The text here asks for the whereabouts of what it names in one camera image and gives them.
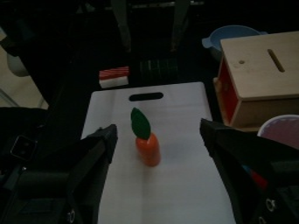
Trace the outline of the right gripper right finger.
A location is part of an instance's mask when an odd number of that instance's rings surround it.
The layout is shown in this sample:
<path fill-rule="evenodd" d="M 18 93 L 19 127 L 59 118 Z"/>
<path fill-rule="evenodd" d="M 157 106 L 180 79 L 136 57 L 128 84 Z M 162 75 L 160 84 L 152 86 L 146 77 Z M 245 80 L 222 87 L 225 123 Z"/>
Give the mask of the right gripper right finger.
<path fill-rule="evenodd" d="M 200 121 L 237 224 L 299 224 L 299 150 Z"/>

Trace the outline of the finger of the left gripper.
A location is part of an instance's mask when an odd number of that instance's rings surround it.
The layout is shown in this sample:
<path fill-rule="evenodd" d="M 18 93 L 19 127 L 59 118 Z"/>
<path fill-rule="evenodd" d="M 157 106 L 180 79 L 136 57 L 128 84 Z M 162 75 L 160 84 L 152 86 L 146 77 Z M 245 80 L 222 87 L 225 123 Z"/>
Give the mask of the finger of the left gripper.
<path fill-rule="evenodd" d="M 189 0 L 174 0 L 172 21 L 172 43 L 170 50 L 174 52 L 182 37 L 185 17 L 189 9 Z"/>
<path fill-rule="evenodd" d="M 126 0 L 110 0 L 122 47 L 130 52 L 130 33 L 126 22 Z"/>

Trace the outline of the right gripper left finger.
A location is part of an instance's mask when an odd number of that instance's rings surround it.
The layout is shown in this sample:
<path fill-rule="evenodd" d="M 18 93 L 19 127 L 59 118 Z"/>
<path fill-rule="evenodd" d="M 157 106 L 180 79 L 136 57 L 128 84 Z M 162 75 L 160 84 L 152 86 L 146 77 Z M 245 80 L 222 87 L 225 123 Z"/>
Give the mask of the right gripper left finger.
<path fill-rule="evenodd" d="M 66 184 L 69 224 L 97 224 L 98 203 L 117 145 L 117 126 L 97 129 L 81 142 L 87 150 L 70 170 Z"/>

